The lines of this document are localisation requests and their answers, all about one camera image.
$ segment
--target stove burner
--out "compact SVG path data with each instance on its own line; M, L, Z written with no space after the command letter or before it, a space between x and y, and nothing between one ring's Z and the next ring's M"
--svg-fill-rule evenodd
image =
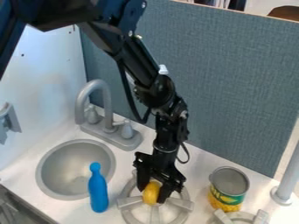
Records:
M122 217L127 224L145 224L140 222L132 213L132 210L136 207L144 205L143 196L130 196L132 191L136 188L136 170L133 171L133 178L124 186L120 198L117 200L117 206L122 212ZM187 189L184 187L179 194L181 199L168 198L164 204L170 207L176 207L179 209L179 213L175 220L170 224L183 224L189 216L189 213L193 211L194 203L190 201L190 196ZM150 207L149 224L162 224L160 217L161 204L156 204Z

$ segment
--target white wall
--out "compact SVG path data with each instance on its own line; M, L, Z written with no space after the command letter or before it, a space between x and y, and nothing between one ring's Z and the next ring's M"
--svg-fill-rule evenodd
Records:
M9 132L5 145L0 144L0 170L73 117L84 83L78 27L46 33L26 27L0 81L0 103L13 104L23 133Z
M266 16L272 9L284 5L299 6L299 0L247 0L245 12Z

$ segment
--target cable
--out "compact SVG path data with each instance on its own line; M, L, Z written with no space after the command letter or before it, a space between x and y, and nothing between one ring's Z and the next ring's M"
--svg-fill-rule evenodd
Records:
M180 164L185 165L185 164L188 163L189 160L190 160L190 153L189 153L189 151L187 150L187 147L184 145L184 143L181 143L181 146L182 146L184 152L185 152L186 155L187 155L187 160L186 160L186 161L182 161L179 157L177 157L177 161L178 161Z
M121 78L122 78L122 85L123 85L123 88L125 90L125 93L126 93L126 97L127 97L127 101L128 101L128 104L131 108L131 111L135 117L135 119L139 122L139 123L146 123L149 119L149 116L150 116L150 111L151 111L151 108L148 108L146 110L146 112L144 113L144 116L143 118L140 117L138 111L137 111L137 108L136 108L136 105L135 105L135 102L134 102L134 99L133 99L133 96L131 94L131 89L129 87L129 82L128 82L128 79L127 79L127 76L126 76L126 72L125 72L125 69L124 69L124 65L122 64L122 61L117 61L117 66L118 66L118 70L121 74Z

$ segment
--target faucet handle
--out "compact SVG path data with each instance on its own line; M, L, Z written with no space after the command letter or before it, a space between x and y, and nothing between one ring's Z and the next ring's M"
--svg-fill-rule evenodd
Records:
M101 120L98 112L95 110L93 104L89 104L87 108L87 122L90 124L96 124Z
M131 125L131 121L129 119L124 119L122 122L114 122L114 126L121 126L122 125L122 130L121 130L121 136L124 139L130 139L134 136L134 130Z

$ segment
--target sink basin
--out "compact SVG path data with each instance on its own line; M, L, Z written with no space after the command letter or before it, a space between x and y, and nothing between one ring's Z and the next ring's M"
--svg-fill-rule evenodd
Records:
M48 151L36 170L39 188L58 200L79 200L88 196L89 165L101 164L101 175L108 182L115 172L115 156L102 143L93 140L72 140Z

